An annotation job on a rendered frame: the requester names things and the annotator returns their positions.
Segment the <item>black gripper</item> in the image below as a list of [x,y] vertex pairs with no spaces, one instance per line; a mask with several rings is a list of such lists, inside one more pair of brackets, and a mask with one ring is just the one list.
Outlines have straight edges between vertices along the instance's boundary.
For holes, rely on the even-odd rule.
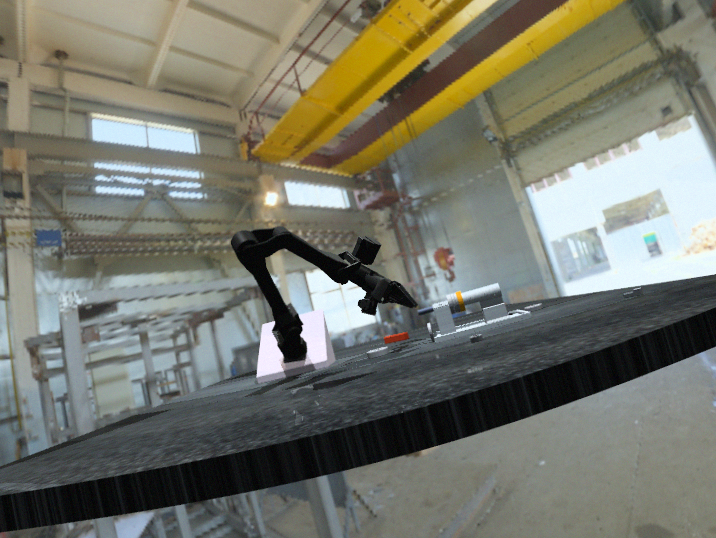
[[[372,299],[378,303],[397,303],[409,308],[417,308],[417,302],[412,298],[402,284],[378,274],[369,269],[363,276],[361,289],[368,289],[372,292]],[[382,302],[382,297],[384,298]]]

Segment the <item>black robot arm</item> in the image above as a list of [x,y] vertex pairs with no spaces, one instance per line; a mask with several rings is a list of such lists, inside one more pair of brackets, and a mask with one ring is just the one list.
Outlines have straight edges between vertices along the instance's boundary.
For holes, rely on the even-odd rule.
[[[333,254],[316,248],[284,226],[240,231],[233,236],[231,246],[237,259],[255,277],[256,283],[272,309],[275,324],[271,332],[277,342],[276,346],[284,356],[284,363],[304,361],[308,345],[304,337],[301,337],[303,323],[292,303],[285,304],[267,270],[265,257],[286,248],[319,267],[334,282],[344,285],[351,281],[360,287],[363,276],[369,270],[364,265],[372,265],[381,245],[370,237],[359,236],[352,253],[346,250]],[[358,306],[362,309],[362,313],[375,316],[378,302],[372,299],[373,291],[368,289],[364,291],[366,295],[364,299],[358,301]]]

